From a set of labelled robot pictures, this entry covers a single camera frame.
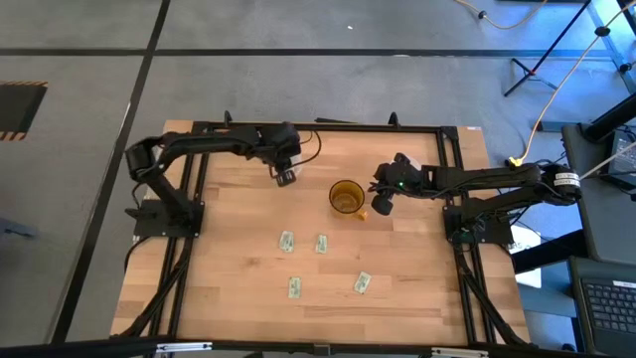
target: yellow and black hazard tape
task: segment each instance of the yellow and black hazard tape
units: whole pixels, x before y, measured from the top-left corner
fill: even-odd
[[[27,136],[25,132],[0,132],[1,141],[19,141]]]
[[[9,82],[0,82],[0,85],[10,85],[10,86],[43,86],[47,87],[49,85],[48,82],[32,82],[32,81],[9,81]]]

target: dollar bill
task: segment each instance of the dollar bill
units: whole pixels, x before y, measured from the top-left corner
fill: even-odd
[[[318,241],[316,242],[316,253],[327,254],[327,236],[318,235]]]
[[[289,278],[289,293],[287,297],[289,298],[300,298],[300,277],[290,277]]]
[[[280,240],[278,241],[278,246],[281,250],[286,253],[294,252],[294,233],[284,231],[280,235]]]
[[[367,287],[369,287],[370,282],[371,275],[364,271],[361,271],[356,284],[354,284],[354,291],[360,294],[364,294],[367,291]]]

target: wooden tabletop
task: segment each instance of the wooden tabletop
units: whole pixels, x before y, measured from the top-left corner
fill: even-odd
[[[191,128],[192,121],[170,120],[165,131]],[[300,134],[306,139],[310,133]],[[481,129],[460,127],[459,135],[466,169],[488,167]],[[420,164],[438,165],[434,135],[323,131],[320,136],[320,155],[285,188],[276,186],[258,160],[228,153],[210,156],[204,225],[194,244],[178,337],[466,344],[453,252],[444,238],[444,202],[397,196],[391,215],[384,217],[371,208],[373,196],[368,194],[369,218],[363,222],[335,216],[328,200],[329,189],[341,179],[367,188],[378,165],[397,152]],[[451,157],[450,143],[447,147]],[[314,137],[303,145],[303,158],[316,149]],[[197,168],[198,158],[192,178]],[[183,158],[166,173],[173,185],[182,170]],[[294,233],[291,254],[278,247],[282,231]],[[326,255],[315,253],[319,234],[328,237]],[[127,328],[154,294],[165,247],[165,238],[152,239],[132,255],[112,333]],[[510,258],[494,245],[480,249],[489,296],[528,340]],[[365,294],[353,290],[362,270],[373,276]],[[291,276],[302,279],[299,299],[287,297]],[[170,301],[161,332],[167,329]],[[474,296],[472,307],[478,337],[485,340]]]

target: concrete floor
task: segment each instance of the concrete floor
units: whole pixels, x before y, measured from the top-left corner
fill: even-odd
[[[4,0],[0,47],[145,48],[159,3]],[[511,23],[535,6],[473,3]],[[451,0],[180,0],[170,7],[159,47],[544,49],[577,7],[549,4],[527,25],[501,32]],[[559,47],[586,48],[593,29],[584,14]],[[597,49],[604,49],[601,42]],[[139,58],[0,57],[1,80],[51,83],[27,140],[0,142],[0,167],[11,168],[0,175],[0,216],[41,231],[34,240],[0,241],[0,346],[46,339],[139,64]],[[572,65],[549,60],[542,75],[558,83]],[[156,58],[129,142],[159,133],[166,119],[220,120],[226,109],[236,120],[322,116],[362,123],[385,123],[396,111],[403,124],[482,126],[491,164],[500,165],[523,151],[551,95],[540,83],[526,83],[503,98],[520,76],[508,59]],[[546,119],[589,121],[627,95],[611,62],[585,61]],[[559,140],[557,133],[539,133],[529,160],[559,157]],[[71,340],[108,334],[133,227],[123,213],[132,205],[131,187],[121,166]],[[540,205],[524,222],[549,237],[580,227],[575,207]],[[534,332],[531,326],[536,343],[555,348],[566,340],[539,334],[555,322],[542,321]]]

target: black floor stripe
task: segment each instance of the black floor stripe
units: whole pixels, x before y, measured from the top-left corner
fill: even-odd
[[[144,56],[147,49],[125,48],[0,48],[0,56],[77,56],[77,57],[126,57]]]
[[[121,158],[128,141],[132,123],[139,106],[139,101],[141,100],[143,88],[146,84],[146,79],[148,78],[153,53],[157,48],[159,36],[161,35],[161,30],[163,29],[169,7],[170,0],[162,0],[161,7],[159,8],[159,14],[157,15],[157,20],[155,21],[152,35],[150,36],[150,41],[148,42],[148,47],[130,96],[128,109],[121,123],[119,134],[117,135],[117,139],[115,140],[115,144],[112,148],[112,152],[106,166],[106,171],[101,179],[97,196],[90,210],[90,215],[88,216],[89,219],[79,243],[80,249],[76,257],[73,274],[67,282],[66,294],[62,297],[64,302],[59,310],[60,314],[57,317],[54,317],[54,319],[57,318],[57,323],[55,323],[55,330],[53,331],[51,339],[52,343],[62,343],[66,341],[67,335],[69,334],[69,329],[73,322],[73,316],[78,306],[78,301],[80,300],[81,289],[86,279],[88,268],[90,267],[90,260],[92,259],[92,254],[97,244],[99,230],[103,224],[106,208],[108,207],[108,201],[110,200],[112,188],[114,187],[115,179],[117,178],[119,164],[121,163]]]
[[[380,56],[380,57],[541,57],[546,50],[427,50],[427,49],[158,49],[157,57],[205,56]],[[554,50],[551,58],[578,58],[583,50]],[[609,58],[606,50],[592,50],[590,58]]]

